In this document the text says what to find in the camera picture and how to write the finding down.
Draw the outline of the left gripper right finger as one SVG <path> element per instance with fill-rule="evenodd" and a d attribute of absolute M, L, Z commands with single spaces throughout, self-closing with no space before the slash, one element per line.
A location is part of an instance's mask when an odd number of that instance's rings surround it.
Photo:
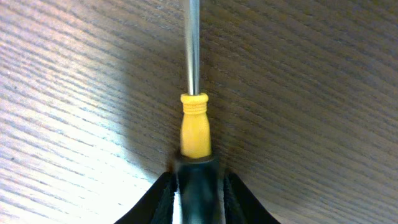
<path fill-rule="evenodd" d="M 234 172 L 223 179 L 226 224 L 280 224 Z"/>

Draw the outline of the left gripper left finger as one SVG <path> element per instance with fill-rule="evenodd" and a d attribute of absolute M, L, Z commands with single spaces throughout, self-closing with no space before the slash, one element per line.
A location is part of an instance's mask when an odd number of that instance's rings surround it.
<path fill-rule="evenodd" d="M 164 172 L 115 224 L 172 224 L 176 191 L 175 175 Z"/>

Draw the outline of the black yellow screwdriver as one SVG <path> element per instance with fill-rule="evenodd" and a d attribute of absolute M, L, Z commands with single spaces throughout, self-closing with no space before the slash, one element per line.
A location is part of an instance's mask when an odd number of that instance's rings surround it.
<path fill-rule="evenodd" d="M 177 184 L 182 223 L 219 223 L 218 163 L 212 155 L 208 95 L 200 90 L 200 1 L 184 0 L 187 93 L 180 100 L 183 118 Z"/>

